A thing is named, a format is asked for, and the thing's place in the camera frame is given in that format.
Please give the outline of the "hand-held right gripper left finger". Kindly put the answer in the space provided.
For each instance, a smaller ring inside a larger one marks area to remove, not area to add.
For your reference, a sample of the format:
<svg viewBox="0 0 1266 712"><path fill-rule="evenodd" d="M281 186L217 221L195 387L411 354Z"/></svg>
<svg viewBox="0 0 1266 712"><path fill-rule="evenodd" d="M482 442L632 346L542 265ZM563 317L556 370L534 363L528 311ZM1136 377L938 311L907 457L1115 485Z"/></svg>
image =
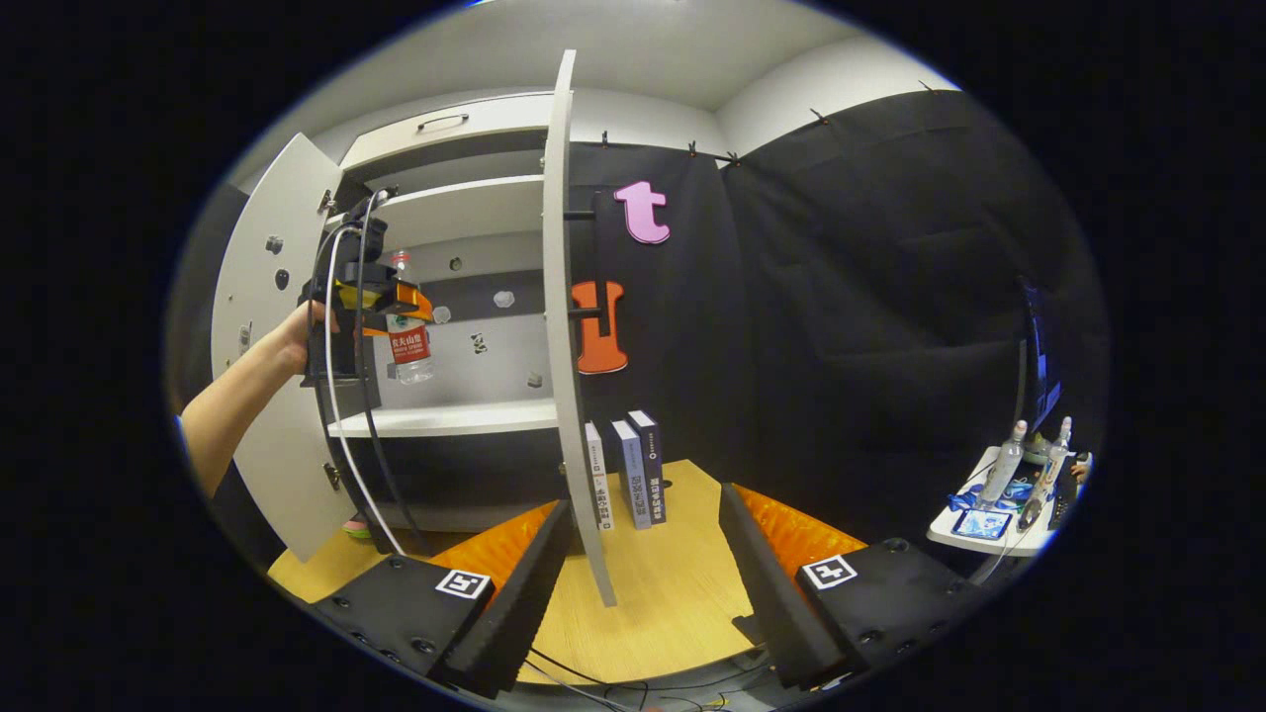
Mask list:
<svg viewBox="0 0 1266 712"><path fill-rule="evenodd" d="M411 675L494 699L515 685L573 533L573 505L552 500L429 563L387 556L314 609Z"/></svg>

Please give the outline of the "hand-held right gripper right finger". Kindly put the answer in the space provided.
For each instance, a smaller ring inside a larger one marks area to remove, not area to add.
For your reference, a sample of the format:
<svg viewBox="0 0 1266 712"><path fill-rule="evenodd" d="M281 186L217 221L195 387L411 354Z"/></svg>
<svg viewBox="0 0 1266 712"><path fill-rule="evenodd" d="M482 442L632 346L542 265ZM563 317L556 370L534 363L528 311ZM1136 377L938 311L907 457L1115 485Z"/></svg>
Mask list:
<svg viewBox="0 0 1266 712"><path fill-rule="evenodd" d="M985 603L981 587L905 538L863 544L738 484L723 484L718 523L781 685L895 666Z"/></svg>

